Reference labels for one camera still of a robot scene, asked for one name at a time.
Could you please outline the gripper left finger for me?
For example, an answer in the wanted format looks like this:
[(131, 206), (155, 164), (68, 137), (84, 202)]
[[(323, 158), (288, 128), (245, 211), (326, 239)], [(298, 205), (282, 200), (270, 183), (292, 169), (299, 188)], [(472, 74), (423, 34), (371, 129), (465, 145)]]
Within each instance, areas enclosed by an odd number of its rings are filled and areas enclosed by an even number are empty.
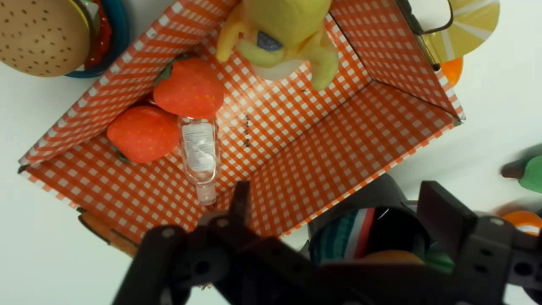
[(229, 210), (205, 215), (193, 232), (149, 230), (112, 305), (186, 305), (203, 284), (230, 305), (323, 305), (304, 282), (313, 274), (308, 260), (246, 226), (250, 191), (249, 181), (238, 182)]

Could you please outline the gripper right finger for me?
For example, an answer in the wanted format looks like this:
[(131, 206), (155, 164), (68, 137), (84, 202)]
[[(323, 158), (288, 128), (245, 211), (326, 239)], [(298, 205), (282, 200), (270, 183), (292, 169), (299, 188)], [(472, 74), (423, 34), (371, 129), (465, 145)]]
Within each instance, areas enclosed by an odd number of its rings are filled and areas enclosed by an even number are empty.
[(444, 305), (504, 305), (507, 284), (542, 305), (542, 236), (478, 216), (436, 181), (421, 183), (418, 219), (455, 263), (442, 280)]

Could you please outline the green toy piece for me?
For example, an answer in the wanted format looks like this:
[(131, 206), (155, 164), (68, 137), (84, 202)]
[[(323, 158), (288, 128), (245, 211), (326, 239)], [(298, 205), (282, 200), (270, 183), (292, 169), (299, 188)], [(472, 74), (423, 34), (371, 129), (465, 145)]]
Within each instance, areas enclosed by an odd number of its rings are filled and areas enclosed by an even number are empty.
[(452, 274), (455, 268), (453, 260), (447, 254), (439, 250), (427, 251), (425, 254), (425, 263), (426, 266), (431, 269), (447, 275)]

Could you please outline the orange carrot toy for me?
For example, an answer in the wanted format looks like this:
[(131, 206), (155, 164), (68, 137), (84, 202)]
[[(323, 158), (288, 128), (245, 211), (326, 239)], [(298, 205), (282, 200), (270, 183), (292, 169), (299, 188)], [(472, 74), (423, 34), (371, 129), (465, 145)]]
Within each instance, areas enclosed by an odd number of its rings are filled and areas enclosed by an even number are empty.
[(112, 226), (103, 222), (89, 211), (79, 207), (76, 209), (80, 214), (79, 222), (91, 233), (96, 235), (107, 245), (114, 247), (122, 253), (133, 258), (138, 250), (138, 244), (131, 241), (128, 237), (115, 230)]

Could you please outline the green toy with brown stem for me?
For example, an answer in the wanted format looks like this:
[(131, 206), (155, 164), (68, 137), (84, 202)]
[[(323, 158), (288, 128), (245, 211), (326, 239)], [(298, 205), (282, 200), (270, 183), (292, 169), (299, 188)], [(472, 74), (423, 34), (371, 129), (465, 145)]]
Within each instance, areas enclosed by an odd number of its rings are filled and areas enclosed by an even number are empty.
[(542, 155), (506, 164), (500, 174), (504, 178), (517, 180), (524, 189), (542, 194)]

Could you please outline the orange round toy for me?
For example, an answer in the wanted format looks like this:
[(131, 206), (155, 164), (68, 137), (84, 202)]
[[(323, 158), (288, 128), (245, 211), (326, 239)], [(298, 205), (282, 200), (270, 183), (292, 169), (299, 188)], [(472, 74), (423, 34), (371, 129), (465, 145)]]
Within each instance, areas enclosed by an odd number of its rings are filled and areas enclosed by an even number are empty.
[(366, 264), (413, 264), (425, 265), (425, 262), (412, 252), (403, 250), (384, 250), (365, 255), (361, 262)]

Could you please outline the black pot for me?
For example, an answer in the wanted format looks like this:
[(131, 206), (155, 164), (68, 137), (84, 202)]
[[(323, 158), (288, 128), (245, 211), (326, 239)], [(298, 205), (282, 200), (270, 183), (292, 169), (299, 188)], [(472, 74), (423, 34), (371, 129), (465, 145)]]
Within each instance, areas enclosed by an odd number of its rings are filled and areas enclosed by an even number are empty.
[[(414, 253), (424, 261), (431, 239), (407, 202), (408, 199), (391, 176), (387, 174), (380, 176), (308, 224), (309, 259), (309, 243), (319, 229), (346, 213), (375, 208), (366, 255), (384, 250), (403, 250)], [(323, 264), (350, 261), (361, 262), (361, 259), (330, 261)]]

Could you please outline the red strawberry toy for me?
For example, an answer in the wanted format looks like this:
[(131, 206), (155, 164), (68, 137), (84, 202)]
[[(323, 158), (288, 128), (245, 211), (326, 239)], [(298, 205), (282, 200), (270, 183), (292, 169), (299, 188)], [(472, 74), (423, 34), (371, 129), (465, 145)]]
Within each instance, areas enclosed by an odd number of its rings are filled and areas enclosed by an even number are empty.
[(222, 108), (224, 94), (224, 85), (209, 62), (180, 54), (155, 80), (153, 100), (177, 116), (211, 119)]
[(108, 126), (107, 139), (134, 164), (146, 164), (171, 153), (179, 144), (177, 119), (153, 106), (133, 107)]

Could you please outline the orange slice toy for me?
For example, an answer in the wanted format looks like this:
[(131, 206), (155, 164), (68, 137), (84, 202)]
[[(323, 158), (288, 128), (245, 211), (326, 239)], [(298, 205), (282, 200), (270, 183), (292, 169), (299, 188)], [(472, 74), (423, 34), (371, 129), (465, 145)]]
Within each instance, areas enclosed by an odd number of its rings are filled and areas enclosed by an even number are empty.
[(454, 87), (463, 71), (463, 57), (455, 58), (454, 60), (440, 63), (441, 71), (447, 77), (449, 84)]

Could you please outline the orange checkered basket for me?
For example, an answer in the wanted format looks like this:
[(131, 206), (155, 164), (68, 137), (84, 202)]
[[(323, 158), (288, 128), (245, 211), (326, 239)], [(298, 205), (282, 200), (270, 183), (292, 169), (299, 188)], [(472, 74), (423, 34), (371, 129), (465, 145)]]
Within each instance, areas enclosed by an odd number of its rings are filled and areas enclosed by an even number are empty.
[(237, 0), (175, 0), (163, 15), (21, 158), (19, 174), (133, 242), (154, 226), (196, 226), (196, 202), (179, 152), (150, 164), (122, 162), (104, 131), (150, 93), (159, 72), (193, 51), (226, 93), (218, 112), (221, 170), (216, 207), (250, 180), (257, 233), (296, 230), (464, 119), (442, 72), (426, 60), (407, 0), (335, 0), (326, 27), (340, 52), (337, 77), (310, 89), (306, 66), (269, 82), (236, 54), (214, 58)]

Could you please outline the yellow lemon slice toy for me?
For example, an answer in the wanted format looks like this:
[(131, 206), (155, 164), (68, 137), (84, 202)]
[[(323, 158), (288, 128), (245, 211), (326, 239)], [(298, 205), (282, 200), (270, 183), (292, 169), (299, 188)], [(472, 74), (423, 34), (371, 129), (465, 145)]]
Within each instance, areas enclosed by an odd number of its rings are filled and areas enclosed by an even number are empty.
[(476, 50), (495, 31), (500, 0), (446, 0), (450, 19), (425, 30), (420, 38), (433, 64), (449, 62)]

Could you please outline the yellow plush toy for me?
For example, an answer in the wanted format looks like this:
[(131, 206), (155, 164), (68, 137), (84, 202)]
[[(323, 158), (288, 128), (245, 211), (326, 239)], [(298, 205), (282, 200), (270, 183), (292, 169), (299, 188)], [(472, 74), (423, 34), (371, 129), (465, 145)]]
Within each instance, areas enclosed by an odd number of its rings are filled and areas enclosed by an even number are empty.
[(257, 76), (281, 80), (304, 62), (321, 91), (335, 78), (339, 58), (324, 22), (332, 0), (241, 0), (219, 33), (216, 58), (236, 50)]

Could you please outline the burger toy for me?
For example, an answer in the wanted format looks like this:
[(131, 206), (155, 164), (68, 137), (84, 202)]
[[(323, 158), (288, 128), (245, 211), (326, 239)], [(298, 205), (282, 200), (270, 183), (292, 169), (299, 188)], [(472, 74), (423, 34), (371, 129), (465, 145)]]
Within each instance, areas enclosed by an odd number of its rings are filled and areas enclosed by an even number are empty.
[(100, 64), (112, 27), (101, 0), (0, 0), (0, 62), (50, 78)]

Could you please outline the clear plastic bottle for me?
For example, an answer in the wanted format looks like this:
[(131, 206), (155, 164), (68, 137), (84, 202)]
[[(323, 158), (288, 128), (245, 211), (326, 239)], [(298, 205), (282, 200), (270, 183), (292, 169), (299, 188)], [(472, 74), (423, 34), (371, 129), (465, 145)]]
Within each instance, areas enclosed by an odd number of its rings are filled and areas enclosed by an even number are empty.
[(180, 156), (197, 201), (211, 206), (217, 200), (216, 180), (220, 170), (219, 136), (214, 119), (179, 116)]

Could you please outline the blue bowl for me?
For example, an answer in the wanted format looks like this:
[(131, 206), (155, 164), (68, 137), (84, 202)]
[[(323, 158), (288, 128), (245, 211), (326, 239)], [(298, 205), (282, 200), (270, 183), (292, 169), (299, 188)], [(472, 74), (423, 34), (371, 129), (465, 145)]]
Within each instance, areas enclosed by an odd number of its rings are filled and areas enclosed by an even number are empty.
[(77, 70), (70, 72), (70, 78), (94, 78), (105, 71), (130, 45), (130, 22), (122, 0), (79, 0), (87, 5), (99, 6), (91, 12), (94, 18), (95, 46), (89, 60)]

